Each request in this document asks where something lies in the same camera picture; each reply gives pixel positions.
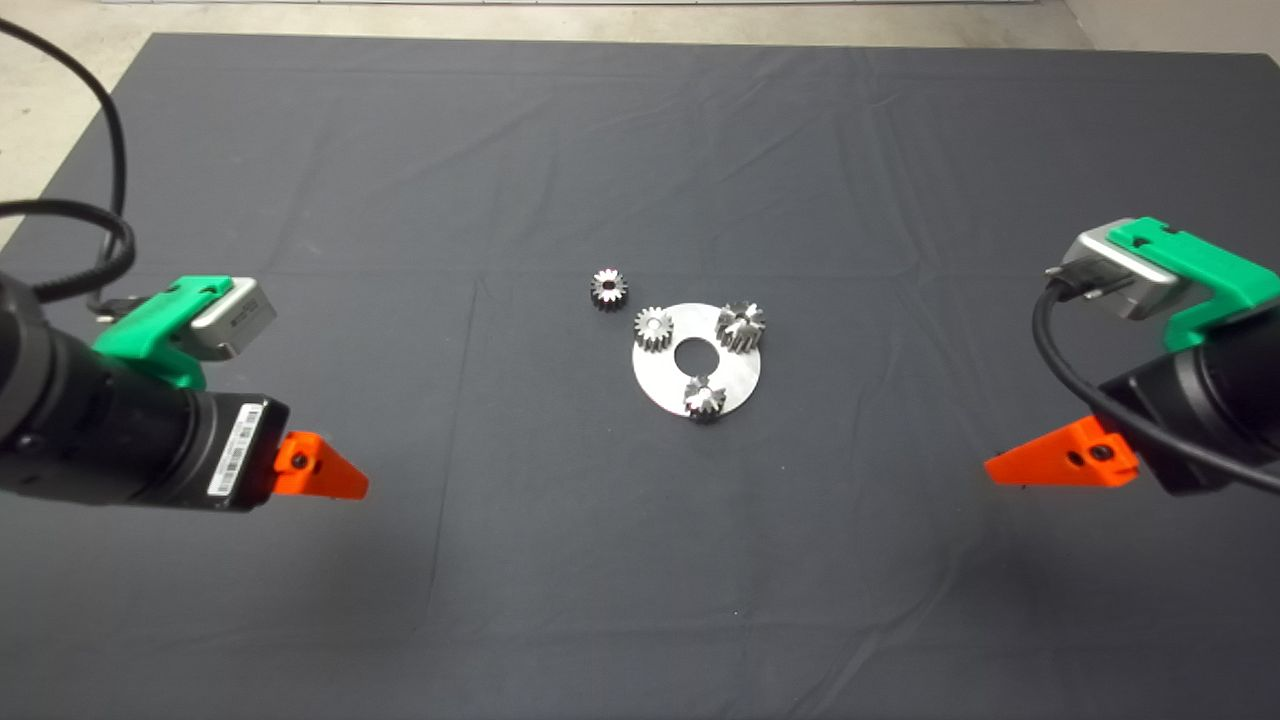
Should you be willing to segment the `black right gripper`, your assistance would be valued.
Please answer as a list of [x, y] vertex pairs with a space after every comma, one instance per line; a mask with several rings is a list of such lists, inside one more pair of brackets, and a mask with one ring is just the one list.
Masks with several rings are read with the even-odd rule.
[[[1244, 345], [1201, 345], [1165, 355], [1101, 389], [1193, 445], [1251, 464], [1251, 350]], [[1207, 495], [1230, 483], [1228, 474], [1147, 439], [1126, 442], [1094, 415], [997, 454], [984, 461], [984, 470], [1001, 486], [1117, 488], [1140, 473], [1133, 450], [1170, 495]]]

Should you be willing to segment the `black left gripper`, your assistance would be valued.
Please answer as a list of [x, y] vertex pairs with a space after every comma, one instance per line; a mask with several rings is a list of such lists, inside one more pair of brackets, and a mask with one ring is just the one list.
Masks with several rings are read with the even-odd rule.
[[323, 436], [285, 433], [289, 418], [291, 407], [268, 395], [197, 393], [180, 507], [247, 512], [271, 493], [364, 500], [369, 478]]

